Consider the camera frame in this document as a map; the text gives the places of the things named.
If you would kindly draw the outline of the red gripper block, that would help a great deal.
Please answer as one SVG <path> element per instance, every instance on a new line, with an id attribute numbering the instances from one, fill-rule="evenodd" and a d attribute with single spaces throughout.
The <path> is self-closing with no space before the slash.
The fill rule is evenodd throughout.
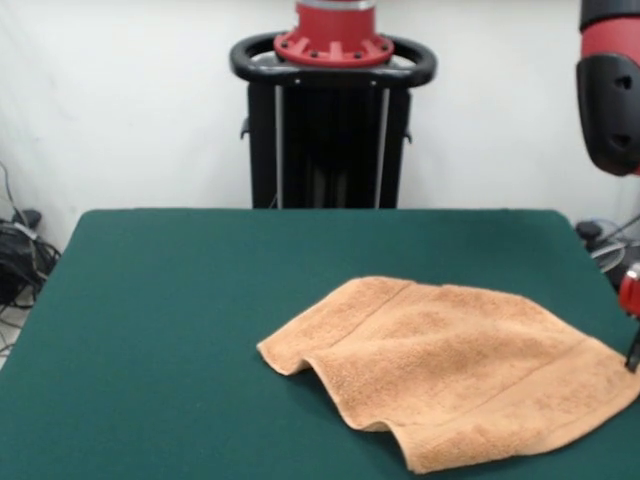
<path id="1" fill-rule="evenodd" d="M 630 316 L 639 317 L 640 314 L 640 287 L 639 276 L 635 273 L 627 273 L 619 288 L 619 304 Z M 625 359 L 625 368 L 636 373 L 640 365 L 640 329 L 637 330 Z"/>

